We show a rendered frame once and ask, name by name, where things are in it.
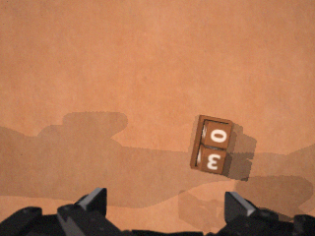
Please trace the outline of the brown rectangular tray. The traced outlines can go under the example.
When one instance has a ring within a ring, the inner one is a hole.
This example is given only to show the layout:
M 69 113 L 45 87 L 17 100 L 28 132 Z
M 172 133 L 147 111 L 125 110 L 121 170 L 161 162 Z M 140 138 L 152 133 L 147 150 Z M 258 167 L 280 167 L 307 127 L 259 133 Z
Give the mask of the brown rectangular tray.
M 224 123 L 224 124 L 227 124 L 227 125 L 230 125 L 230 126 L 232 125 L 232 121 L 230 121 L 230 120 L 216 118 L 216 117 L 211 117 L 211 116 L 205 116 L 205 115 L 199 115 L 199 121 L 198 121 L 195 141 L 194 141 L 194 145 L 193 145 L 191 160 L 190 160 L 190 167 L 191 167 L 191 169 L 199 170 L 199 168 L 198 168 L 198 166 L 196 164 L 196 160 L 197 160 L 199 145 L 202 144 L 201 136 L 202 136 L 202 131 L 203 131 L 203 126 L 204 126 L 204 121 L 205 120 L 214 121 L 214 122 L 220 122 L 220 123 Z

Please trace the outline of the brown digit cube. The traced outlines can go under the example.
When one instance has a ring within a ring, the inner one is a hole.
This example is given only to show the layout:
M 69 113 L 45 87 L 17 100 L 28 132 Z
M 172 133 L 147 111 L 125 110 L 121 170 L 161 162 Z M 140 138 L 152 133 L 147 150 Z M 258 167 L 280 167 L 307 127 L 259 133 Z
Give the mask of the brown digit cube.
M 200 171 L 222 175 L 226 151 L 218 147 L 199 145 L 196 164 Z
M 205 120 L 201 142 L 208 147 L 228 149 L 232 126 Z

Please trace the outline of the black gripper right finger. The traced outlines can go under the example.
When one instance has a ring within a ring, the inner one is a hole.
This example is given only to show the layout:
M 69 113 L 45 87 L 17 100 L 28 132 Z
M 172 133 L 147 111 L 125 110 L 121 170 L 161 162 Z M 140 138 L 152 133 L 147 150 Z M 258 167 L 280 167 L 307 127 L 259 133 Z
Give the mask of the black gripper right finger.
M 297 214 L 293 222 L 279 221 L 276 213 L 258 209 L 245 200 L 236 192 L 225 192 L 226 226 L 216 234 L 209 232 L 205 236 L 315 236 L 314 216 Z

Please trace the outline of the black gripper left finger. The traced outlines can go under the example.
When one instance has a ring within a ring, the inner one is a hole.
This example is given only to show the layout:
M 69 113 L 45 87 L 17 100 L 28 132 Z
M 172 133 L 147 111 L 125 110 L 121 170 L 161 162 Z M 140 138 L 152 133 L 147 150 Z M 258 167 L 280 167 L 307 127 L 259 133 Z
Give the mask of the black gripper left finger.
M 42 215 L 41 207 L 27 206 L 0 222 L 0 236 L 137 236 L 106 218 L 106 203 L 106 188 L 95 188 L 55 214 Z

